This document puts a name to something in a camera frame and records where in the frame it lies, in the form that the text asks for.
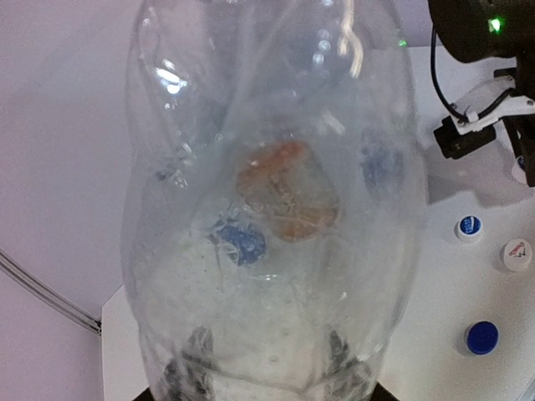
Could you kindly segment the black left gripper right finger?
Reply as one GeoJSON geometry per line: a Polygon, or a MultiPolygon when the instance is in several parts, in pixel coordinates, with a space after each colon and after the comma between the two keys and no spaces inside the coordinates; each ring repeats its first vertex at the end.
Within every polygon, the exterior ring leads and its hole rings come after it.
{"type": "Polygon", "coordinates": [[[374,388],[374,401],[399,401],[391,392],[389,392],[380,383],[374,388]]]}

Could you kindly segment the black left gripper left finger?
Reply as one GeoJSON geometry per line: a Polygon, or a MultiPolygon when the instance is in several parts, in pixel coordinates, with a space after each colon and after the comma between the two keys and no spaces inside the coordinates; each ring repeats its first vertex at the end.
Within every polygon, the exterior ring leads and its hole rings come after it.
{"type": "Polygon", "coordinates": [[[155,401],[149,388],[142,391],[133,401],[155,401]]]}

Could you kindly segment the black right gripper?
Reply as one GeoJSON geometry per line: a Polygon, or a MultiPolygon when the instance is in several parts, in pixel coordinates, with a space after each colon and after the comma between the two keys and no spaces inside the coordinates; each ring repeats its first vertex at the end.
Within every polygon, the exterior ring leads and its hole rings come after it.
{"type": "MultiPolygon", "coordinates": [[[[534,68],[523,66],[497,69],[493,76],[513,79],[517,92],[527,96],[529,104],[534,106],[534,68]]],[[[534,187],[534,113],[513,115],[502,121],[515,158],[520,155],[524,158],[527,186],[534,187]]]]}

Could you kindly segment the white blue-top bottle cap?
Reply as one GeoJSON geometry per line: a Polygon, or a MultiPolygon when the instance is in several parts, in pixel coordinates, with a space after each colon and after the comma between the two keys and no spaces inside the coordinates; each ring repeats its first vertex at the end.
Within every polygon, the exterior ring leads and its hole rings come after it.
{"type": "Polygon", "coordinates": [[[482,238],[483,225],[478,216],[463,216],[455,225],[454,234],[459,241],[475,243],[482,238]]]}

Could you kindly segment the blue Pepsi bottle cap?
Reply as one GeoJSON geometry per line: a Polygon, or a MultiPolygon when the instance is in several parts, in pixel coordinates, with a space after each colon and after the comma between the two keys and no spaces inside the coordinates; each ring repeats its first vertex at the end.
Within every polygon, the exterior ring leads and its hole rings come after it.
{"type": "Polygon", "coordinates": [[[464,343],[471,354],[483,356],[494,351],[499,335],[498,327],[493,322],[475,322],[466,329],[464,343]]]}

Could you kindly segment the white water-bottle cap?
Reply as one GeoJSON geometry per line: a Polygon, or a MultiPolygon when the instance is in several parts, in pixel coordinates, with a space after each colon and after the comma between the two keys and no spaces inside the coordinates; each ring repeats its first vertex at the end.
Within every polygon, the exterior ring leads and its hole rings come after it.
{"type": "Polygon", "coordinates": [[[513,238],[502,248],[502,264],[510,272],[526,271],[533,258],[531,243],[522,238],[513,238]]]}

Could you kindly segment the clear unlabelled plastic bottle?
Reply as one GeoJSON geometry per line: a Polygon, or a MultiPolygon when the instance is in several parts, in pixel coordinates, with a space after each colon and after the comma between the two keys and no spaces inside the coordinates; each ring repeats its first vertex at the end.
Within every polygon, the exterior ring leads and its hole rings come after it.
{"type": "Polygon", "coordinates": [[[427,201],[391,1],[144,1],[121,261],[156,400],[368,400],[427,201]]]}

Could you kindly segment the white orange-bottle cap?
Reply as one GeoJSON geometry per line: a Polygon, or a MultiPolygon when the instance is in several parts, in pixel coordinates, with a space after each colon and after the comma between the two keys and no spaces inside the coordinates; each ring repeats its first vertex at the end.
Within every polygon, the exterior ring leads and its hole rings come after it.
{"type": "Polygon", "coordinates": [[[515,159],[512,167],[513,178],[523,185],[527,185],[527,176],[525,171],[524,158],[520,155],[515,159]]]}

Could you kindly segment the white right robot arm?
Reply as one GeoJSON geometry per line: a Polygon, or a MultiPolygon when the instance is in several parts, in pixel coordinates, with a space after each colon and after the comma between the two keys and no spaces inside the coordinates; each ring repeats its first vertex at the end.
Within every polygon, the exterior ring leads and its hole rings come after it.
{"type": "Polygon", "coordinates": [[[534,3],[532,1],[430,1],[431,79],[448,117],[434,136],[447,159],[459,160],[496,137],[503,122],[517,166],[534,185],[534,3]],[[436,43],[461,63],[513,58],[454,103],[446,100],[436,75],[436,43]]]}

